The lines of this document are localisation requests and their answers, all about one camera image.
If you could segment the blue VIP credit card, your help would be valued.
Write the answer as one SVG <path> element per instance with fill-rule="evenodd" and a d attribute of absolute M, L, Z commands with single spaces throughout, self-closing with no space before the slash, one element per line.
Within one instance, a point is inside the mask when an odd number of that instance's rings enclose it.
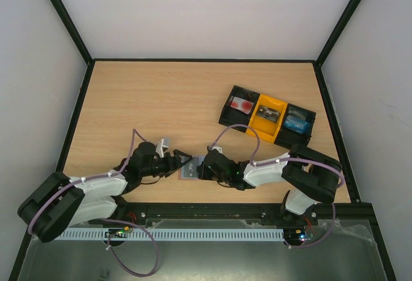
<path fill-rule="evenodd" d="M 304 134 L 309 126 L 310 124 L 308 122 L 289 119 L 285 120 L 285 127 L 299 134 Z"/>

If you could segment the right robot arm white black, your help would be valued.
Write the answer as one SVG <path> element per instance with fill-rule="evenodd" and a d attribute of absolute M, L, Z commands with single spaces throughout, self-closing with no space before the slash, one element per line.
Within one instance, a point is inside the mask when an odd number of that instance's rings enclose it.
<path fill-rule="evenodd" d="M 241 191 L 286 181 L 294 187 L 284 196 L 281 208 L 281 218 L 288 224 L 295 224 L 316 203 L 333 203 L 337 189 L 345 184 L 339 161 L 302 144 L 292 145 L 276 158 L 237 163 L 212 149 L 196 171 L 202 180 Z"/>

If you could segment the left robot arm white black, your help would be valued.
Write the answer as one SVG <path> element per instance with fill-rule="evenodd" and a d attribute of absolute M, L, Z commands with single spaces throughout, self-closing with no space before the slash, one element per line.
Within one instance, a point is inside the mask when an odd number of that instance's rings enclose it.
<path fill-rule="evenodd" d="M 141 185 L 145 177 L 169 177 L 192 160 L 180 150 L 142 142 L 119 166 L 89 177 L 54 172 L 17 210 L 30 235 L 51 242 L 66 228 L 115 215 L 117 198 Z"/>

